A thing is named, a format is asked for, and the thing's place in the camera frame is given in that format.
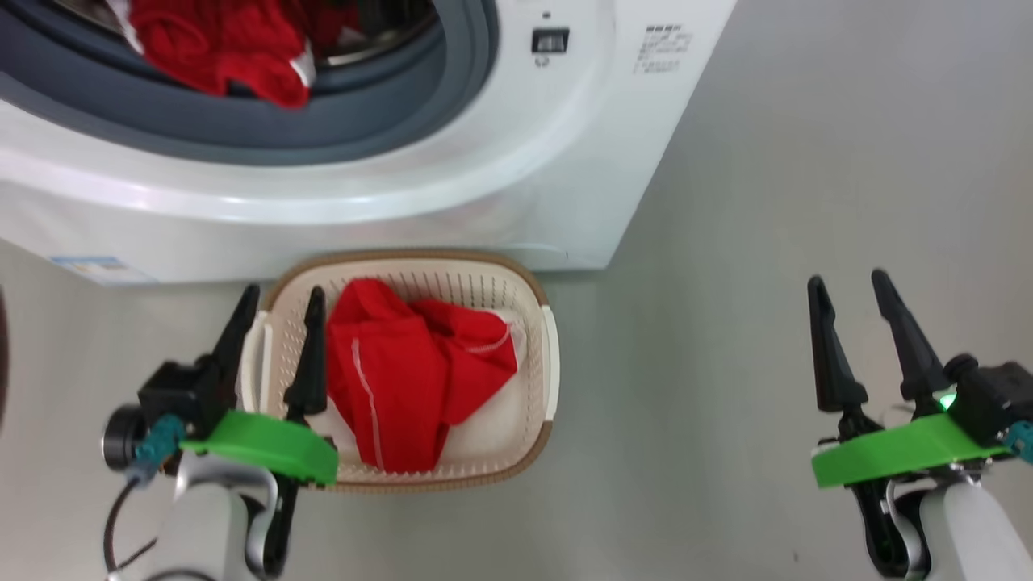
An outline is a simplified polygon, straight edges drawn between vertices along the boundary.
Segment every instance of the basket rim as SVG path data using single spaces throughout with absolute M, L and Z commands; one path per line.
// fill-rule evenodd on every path
M 272 311 L 276 300 L 295 278 L 302 274 L 317 268 L 342 265 L 348 263 L 365 263 L 372 261 L 462 261 L 467 263 L 487 263 L 500 266 L 512 271 L 527 282 L 534 293 L 534 298 L 538 300 L 538 306 L 549 306 L 549 298 L 541 283 L 534 277 L 524 265 L 507 256 L 493 254 L 491 252 L 479 252 L 476 250 L 367 250 L 362 252 L 344 252 L 330 254 L 305 261 L 284 273 L 273 288 L 265 295 L 262 303 L 262 310 Z
M 488 475 L 479 475 L 475 477 L 465 477 L 449 480 L 437 480 L 429 482 L 414 482 L 405 484 L 378 484 L 378 483 L 352 483 L 352 482 L 340 482 L 327 486 L 320 486 L 315 484 L 310 484 L 310 490 L 318 490 L 323 492 L 339 492 L 339 493 L 358 493 L 358 494 L 398 494 L 398 493 L 419 493 L 419 492 L 443 492 L 447 490 L 460 490 L 463 488 L 473 488 L 476 486 L 487 486 L 491 484 L 499 484 L 500 482 L 507 481 L 524 470 L 531 467 L 531 464 L 538 459 L 541 452 L 545 449 L 545 445 L 549 444 L 549 437 L 553 434 L 553 422 L 545 421 L 541 423 L 541 430 L 538 432 L 538 437 L 534 440 L 534 445 L 531 450 L 527 451 L 515 464 L 509 466 L 508 468 L 503 468 L 497 472 L 492 472 Z

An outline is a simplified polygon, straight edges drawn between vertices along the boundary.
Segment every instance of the label sticker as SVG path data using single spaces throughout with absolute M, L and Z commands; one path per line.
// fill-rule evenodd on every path
M 680 24 L 650 25 L 646 27 L 634 74 L 675 72 L 689 52 L 692 33 Z
M 51 256 L 51 262 L 105 286 L 157 282 L 115 256 Z

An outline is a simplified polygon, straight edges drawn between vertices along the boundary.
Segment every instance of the gray floor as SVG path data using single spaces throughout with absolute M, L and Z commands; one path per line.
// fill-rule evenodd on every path
M 876 415 L 900 381 L 876 266 L 944 359 L 1033 366 L 1033 13 L 993 4 L 741 0 L 613 267 L 545 277 L 563 388 L 538 462 L 460 493 L 306 493 L 285 579 L 875 579 L 852 498 L 809 472 L 836 420 L 804 286 L 825 275 Z M 99 579 L 120 483 L 100 427 L 211 345 L 241 286 L 104 289 L 4 243 L 0 283 L 0 562 Z M 988 481 L 1033 546 L 1031 485 L 1018 464 Z M 122 554 L 168 491 L 129 502 Z

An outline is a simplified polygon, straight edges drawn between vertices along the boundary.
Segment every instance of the cable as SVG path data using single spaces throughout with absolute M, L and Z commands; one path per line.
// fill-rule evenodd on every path
M 200 581 L 215 581 L 211 576 L 206 575 L 199 571 L 194 571 L 192 569 L 169 569 L 162 571 L 161 573 L 155 573 L 154 575 L 148 577 L 144 581 L 161 581 L 162 579 L 168 579 L 169 577 L 191 577 L 193 579 L 200 579 Z
M 119 518 L 119 511 L 122 510 L 122 504 L 125 503 L 126 498 L 129 497 L 129 493 L 136 486 L 136 479 L 129 479 L 129 482 L 122 488 L 122 492 L 119 492 L 115 503 L 112 504 L 112 510 L 107 513 L 107 522 L 104 523 L 103 545 L 104 567 L 107 568 L 107 573 L 114 573 L 119 569 L 118 563 L 115 562 L 115 521 Z
M 130 564 L 132 564 L 136 559 L 138 559 L 139 557 L 144 556 L 144 553 L 146 553 L 146 552 L 150 551 L 151 549 L 153 549 L 154 545 L 157 544 L 157 542 L 158 542 L 157 539 L 151 539 L 151 541 L 147 545 L 144 545 L 143 547 L 140 547 L 139 549 L 137 549 L 135 553 L 129 555 L 129 558 L 127 558 L 126 560 L 120 562 L 119 567 L 116 569 L 116 571 L 122 571 L 123 569 L 125 569 L 125 568 L 129 567 Z
M 115 503 L 112 504 L 111 512 L 107 513 L 107 522 L 104 524 L 104 567 L 107 568 L 107 573 L 115 573 L 125 569 L 133 563 L 136 559 L 144 556 L 144 553 L 150 551 L 154 548 L 155 543 L 158 542 L 157 539 L 151 539 L 149 543 L 140 547 L 133 554 L 129 555 L 129 558 L 125 559 L 120 563 L 115 562 L 115 521 L 119 518 L 119 512 L 122 511 L 122 504 L 125 503 L 126 498 L 129 497 L 129 493 L 132 492 L 133 488 L 136 486 L 138 481 L 136 479 L 129 479 L 122 492 L 119 493 L 118 498 L 115 499 Z

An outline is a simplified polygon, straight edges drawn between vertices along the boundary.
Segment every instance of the led light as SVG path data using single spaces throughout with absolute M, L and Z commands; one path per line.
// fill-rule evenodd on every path
M 954 402 L 954 398 L 958 397 L 957 393 L 947 394 L 940 398 L 940 407 L 943 409 L 949 409 L 950 405 Z

